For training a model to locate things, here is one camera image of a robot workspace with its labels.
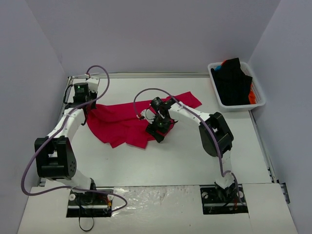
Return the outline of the red t shirt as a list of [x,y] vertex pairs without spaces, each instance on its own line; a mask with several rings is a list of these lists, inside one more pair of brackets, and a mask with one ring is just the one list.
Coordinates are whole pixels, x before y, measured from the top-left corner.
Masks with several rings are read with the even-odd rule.
[[112,148],[126,143],[145,149],[154,140],[145,131],[148,122],[137,118],[132,103],[97,104],[88,114],[87,125],[95,137]]

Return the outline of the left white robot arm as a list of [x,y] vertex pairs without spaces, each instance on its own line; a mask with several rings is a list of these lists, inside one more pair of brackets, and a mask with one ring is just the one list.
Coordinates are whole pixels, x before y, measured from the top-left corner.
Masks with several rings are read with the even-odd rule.
[[95,108],[95,105],[75,107],[97,98],[98,83],[81,82],[73,87],[73,102],[65,103],[63,116],[55,129],[48,136],[35,140],[36,167],[39,177],[61,182],[76,193],[81,192],[80,198],[92,204],[98,198],[98,191],[94,180],[77,169],[71,141],[78,128],[86,124],[88,110]]

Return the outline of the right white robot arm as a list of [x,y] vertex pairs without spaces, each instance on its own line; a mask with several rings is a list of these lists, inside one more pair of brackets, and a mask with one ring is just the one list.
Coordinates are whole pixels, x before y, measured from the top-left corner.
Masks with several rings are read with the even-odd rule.
[[149,108],[141,111],[140,118],[148,122],[146,132],[158,143],[164,140],[172,124],[181,122],[197,129],[204,151],[214,158],[217,198],[228,201],[233,197],[234,190],[231,186],[235,184],[235,176],[232,173],[231,152],[234,136],[221,113],[209,114],[191,108],[175,98],[162,101],[156,97]]

